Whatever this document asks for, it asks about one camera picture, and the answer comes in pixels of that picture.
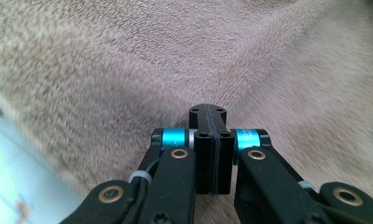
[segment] blue ring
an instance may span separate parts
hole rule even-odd
[[[236,129],[238,159],[236,164],[239,164],[240,153],[247,147],[260,147],[259,134],[255,129]]]
[[[169,147],[184,147],[186,145],[185,129],[164,129],[161,151]]]

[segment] white cable tie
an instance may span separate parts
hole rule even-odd
[[[151,185],[152,177],[147,171],[142,170],[136,170],[133,173],[131,173],[131,177],[129,177],[129,183],[135,178],[135,177],[141,177],[148,181],[148,185]]]
[[[298,184],[303,188],[303,189],[313,189],[315,191],[314,185],[307,180],[302,180],[299,181]]]

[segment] cable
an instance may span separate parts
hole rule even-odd
[[[149,172],[152,176],[153,173],[155,173],[156,168],[158,167],[159,161],[160,161],[160,158],[157,158],[156,160],[149,163],[144,170],[146,172]]]
[[[137,222],[138,217],[140,216],[140,211],[144,203],[145,196],[148,192],[148,181],[141,177],[135,177],[134,179],[139,178],[139,184],[136,188],[136,200],[135,203],[129,209],[128,215],[123,219],[123,224],[134,224]]]

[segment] plush fabric surface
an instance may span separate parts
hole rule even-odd
[[[317,188],[373,196],[373,1],[0,1],[0,108],[81,195],[200,103],[266,129]],[[199,196],[196,223],[232,207]]]

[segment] black wire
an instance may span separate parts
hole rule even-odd
[[[151,176],[155,173],[157,167],[159,164],[159,158],[149,163],[145,171],[149,173]],[[131,184],[134,185],[134,188],[136,189],[134,193],[134,204],[129,209],[128,214],[123,219],[123,224],[134,224],[137,223],[138,218],[140,216],[140,212],[142,209],[142,206],[145,201],[146,194],[148,192],[148,180],[145,178],[142,178],[140,176],[136,176],[132,181]]]
[[[149,163],[144,171],[148,172],[151,176],[155,173],[155,170],[159,164],[160,158],[157,158],[156,160]]]
[[[135,177],[134,179],[139,178],[139,183],[136,190],[136,200],[135,203],[129,209],[128,215],[123,219],[123,224],[134,224],[137,222],[138,217],[140,216],[140,211],[145,200],[145,196],[148,192],[148,181],[145,178]]]

